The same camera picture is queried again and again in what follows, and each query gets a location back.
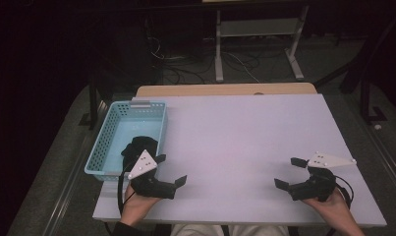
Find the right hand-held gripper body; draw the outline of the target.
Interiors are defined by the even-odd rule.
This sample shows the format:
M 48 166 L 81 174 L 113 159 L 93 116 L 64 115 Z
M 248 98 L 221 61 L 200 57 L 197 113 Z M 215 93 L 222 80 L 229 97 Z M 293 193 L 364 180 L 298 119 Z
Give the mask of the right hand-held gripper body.
M 324 202 L 332 194 L 335 188 L 342 192 L 346 202 L 354 199 L 354 190 L 351 185 L 343 180 L 349 187 L 351 193 L 337 183 L 339 178 L 330 170 L 331 167 L 342 167 L 348 165 L 356 165 L 354 158 L 343 158 L 322 152 L 316 152 L 310 159 L 306 167 L 310 174 L 307 181 L 289 186 L 288 193 L 294 201 L 317 198 L 320 202 Z

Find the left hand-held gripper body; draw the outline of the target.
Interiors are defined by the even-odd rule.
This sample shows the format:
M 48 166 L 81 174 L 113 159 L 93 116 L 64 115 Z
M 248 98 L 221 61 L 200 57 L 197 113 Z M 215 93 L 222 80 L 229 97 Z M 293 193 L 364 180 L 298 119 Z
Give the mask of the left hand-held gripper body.
M 173 200 L 177 188 L 174 183 L 162 182 L 155 177 L 159 163 L 154 159 L 146 150 L 143 151 L 128 175 L 131 186 L 140 196 Z

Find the dark cloth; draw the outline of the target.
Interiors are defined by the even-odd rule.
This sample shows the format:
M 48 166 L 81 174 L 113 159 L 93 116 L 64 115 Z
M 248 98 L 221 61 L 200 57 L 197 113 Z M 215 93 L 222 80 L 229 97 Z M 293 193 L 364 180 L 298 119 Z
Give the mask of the dark cloth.
M 123 170 L 130 172 L 137 163 L 141 154 L 146 150 L 152 157 L 156 156 L 158 141 L 151 137 L 139 136 L 134 137 L 121 151 L 123 156 Z

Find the light blue plastic basket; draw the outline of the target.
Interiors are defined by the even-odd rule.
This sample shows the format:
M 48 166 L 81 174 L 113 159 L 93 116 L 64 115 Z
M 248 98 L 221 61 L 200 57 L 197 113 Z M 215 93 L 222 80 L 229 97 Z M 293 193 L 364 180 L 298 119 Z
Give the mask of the light blue plastic basket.
M 162 153 L 167 127 L 166 103 L 156 100 L 113 102 L 94 142 L 85 173 L 98 181 L 117 181 L 123 170 L 121 152 L 135 137 L 157 141 Z

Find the person's right hand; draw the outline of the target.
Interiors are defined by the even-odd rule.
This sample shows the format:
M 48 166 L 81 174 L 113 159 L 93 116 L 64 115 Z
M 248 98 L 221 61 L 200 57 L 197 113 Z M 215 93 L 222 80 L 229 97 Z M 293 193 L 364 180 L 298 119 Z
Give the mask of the person's right hand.
M 317 199 L 306 199 L 303 200 L 303 203 L 312 207 L 332 227 L 348 224 L 353 220 L 345 199 L 337 188 L 324 202 Z

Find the person's left hand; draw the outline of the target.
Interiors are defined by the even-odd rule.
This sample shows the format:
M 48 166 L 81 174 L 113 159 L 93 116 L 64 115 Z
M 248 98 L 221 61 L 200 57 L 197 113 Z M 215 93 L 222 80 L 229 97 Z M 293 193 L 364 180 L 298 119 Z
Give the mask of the person's left hand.
M 143 197 L 129 185 L 125 192 L 125 202 L 120 221 L 129 226 L 137 226 L 159 202 L 158 198 Z

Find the person's dark left sleeve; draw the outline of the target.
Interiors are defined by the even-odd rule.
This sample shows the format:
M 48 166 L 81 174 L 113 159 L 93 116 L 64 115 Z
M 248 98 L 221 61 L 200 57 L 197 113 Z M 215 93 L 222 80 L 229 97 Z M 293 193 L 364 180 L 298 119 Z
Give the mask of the person's dark left sleeve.
M 122 222 L 117 222 L 111 236 L 157 236 L 154 230 L 143 227 L 131 226 Z

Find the dark metal stand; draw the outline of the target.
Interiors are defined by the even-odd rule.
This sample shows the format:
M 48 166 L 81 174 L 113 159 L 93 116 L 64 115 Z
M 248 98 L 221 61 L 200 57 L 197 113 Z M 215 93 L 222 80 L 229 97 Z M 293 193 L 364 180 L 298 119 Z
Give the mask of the dark metal stand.
M 92 75 L 88 83 L 89 112 L 83 115 L 80 125 L 92 130 L 98 121 L 99 101 L 107 100 L 111 94 L 107 79 L 99 74 Z
M 370 86 L 376 85 L 388 95 L 396 106 L 396 15 L 371 34 L 360 52 L 347 64 L 313 83 L 319 87 L 346 73 L 339 89 L 352 93 L 360 87 L 360 114 L 367 124 L 385 121 L 386 117 L 378 107 L 369 113 Z

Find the wooden table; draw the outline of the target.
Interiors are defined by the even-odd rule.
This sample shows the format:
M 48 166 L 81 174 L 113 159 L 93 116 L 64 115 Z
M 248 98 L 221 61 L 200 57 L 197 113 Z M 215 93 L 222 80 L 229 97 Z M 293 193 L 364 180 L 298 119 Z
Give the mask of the wooden table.
M 253 94 L 317 94 L 317 91 L 310 83 L 143 86 L 136 97 Z

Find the white metal stand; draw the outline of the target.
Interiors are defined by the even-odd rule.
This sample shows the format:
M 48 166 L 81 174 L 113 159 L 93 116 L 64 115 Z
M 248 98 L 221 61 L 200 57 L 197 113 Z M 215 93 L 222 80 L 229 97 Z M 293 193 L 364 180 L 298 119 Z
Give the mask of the white metal stand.
M 223 64 L 221 56 L 221 39 L 224 37 L 239 36 L 271 36 L 271 35 L 291 35 L 292 44 L 284 50 L 293 75 L 297 81 L 304 78 L 302 70 L 296 59 L 295 53 L 306 22 L 309 6 L 305 5 L 301 13 L 295 18 L 268 19 L 268 20 L 242 20 L 242 21 L 222 21 L 221 12 L 216 14 L 216 36 L 215 36 L 215 81 L 223 83 Z

